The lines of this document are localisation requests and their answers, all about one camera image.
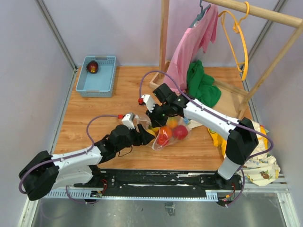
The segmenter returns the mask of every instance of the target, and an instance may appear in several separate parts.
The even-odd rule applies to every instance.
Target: wooden floor
[[[67,107],[61,132],[55,147],[55,153],[67,153],[91,145],[86,135],[86,126],[95,116],[101,114],[134,114],[144,115],[146,107],[138,105],[139,83],[141,77],[156,67],[118,67],[112,98],[83,98],[74,84]],[[205,68],[205,72],[217,80],[242,87],[236,68]],[[152,94],[148,87],[154,74],[145,78],[142,94]],[[251,118],[249,110],[245,115]],[[109,134],[120,120],[100,118],[92,123],[89,132],[95,141]],[[128,152],[124,149],[121,155]],[[205,126],[192,130],[191,137],[185,141],[154,151],[148,146],[134,147],[132,153],[116,157],[99,165],[100,168],[120,169],[169,169],[169,170],[217,170],[223,161],[221,151],[213,146],[212,139]]]

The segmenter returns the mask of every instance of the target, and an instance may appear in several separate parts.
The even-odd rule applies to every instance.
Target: wall
[[[122,65],[158,65],[160,45],[161,0],[45,0],[76,64],[89,54],[113,54]],[[273,9],[277,0],[254,0],[253,5]],[[180,39],[200,12],[199,0],[171,0],[167,59],[171,59]],[[237,18],[244,13],[234,12]],[[239,35],[232,32],[232,20],[226,18],[227,30],[239,61],[243,47]],[[249,16],[242,29],[250,49],[266,21]],[[235,62],[221,25],[215,45],[206,55],[198,56],[207,66],[234,66]]]
[[[1,1],[0,28],[0,226],[15,227],[18,174],[50,149],[72,70],[33,0]]]
[[[288,1],[283,13],[302,18],[303,2]],[[250,61],[248,83],[253,85],[294,29],[274,24],[256,55]],[[253,97],[262,123],[275,142],[273,155],[286,181],[303,224],[302,128],[303,128],[303,35],[277,65]]]

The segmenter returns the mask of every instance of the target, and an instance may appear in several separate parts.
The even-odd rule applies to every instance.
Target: orange hanger
[[[246,76],[247,76],[247,72],[248,72],[248,52],[247,52],[247,46],[246,46],[246,42],[245,42],[245,39],[244,39],[244,35],[243,35],[243,32],[242,32],[242,29],[240,27],[240,24],[241,24],[241,21],[246,19],[249,12],[250,12],[250,4],[246,1],[245,2],[246,6],[247,6],[247,11],[246,11],[246,15],[244,17],[242,17],[239,21],[237,21],[236,17],[228,10],[224,10],[222,11],[218,17],[221,17],[223,15],[223,17],[221,17],[221,24],[222,24],[222,27],[223,27],[223,30],[224,30],[224,33],[226,35],[226,38],[227,38],[227,41],[229,43],[229,46],[231,47],[231,50],[232,50],[232,54],[233,54],[233,57],[235,58],[235,61],[236,61],[236,65],[237,65],[237,69],[239,72],[243,73],[243,76],[242,76],[242,80],[245,80],[246,79]],[[241,36],[241,40],[242,40],[242,43],[243,43],[243,49],[244,49],[244,55],[245,55],[245,62],[240,62],[238,63],[238,59],[236,57],[236,54],[235,54],[235,51],[232,47],[232,43],[231,43],[231,40],[227,34],[227,31],[226,31],[226,28],[225,28],[225,14],[228,13],[231,15],[231,17],[233,18],[234,20],[234,24],[233,24],[233,31],[237,34],[240,34]],[[244,64],[244,71],[240,69],[239,65],[243,65]]]

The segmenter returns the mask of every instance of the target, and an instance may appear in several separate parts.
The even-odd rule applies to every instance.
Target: pink shirt
[[[206,52],[209,41],[212,41],[212,43],[215,42],[217,22],[218,7],[211,4],[211,7],[199,21],[197,26],[188,28],[178,44],[167,73],[174,78],[181,90],[186,90],[187,88],[187,70],[198,50],[202,47],[203,51]],[[168,77],[164,78],[163,83],[166,83],[171,90],[178,92],[176,86]]]

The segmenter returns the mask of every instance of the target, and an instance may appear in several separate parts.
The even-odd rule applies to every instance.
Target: green cloth
[[[187,71],[187,92],[209,107],[216,105],[221,97],[221,91],[213,83],[214,78],[204,73],[200,60],[190,63]]]

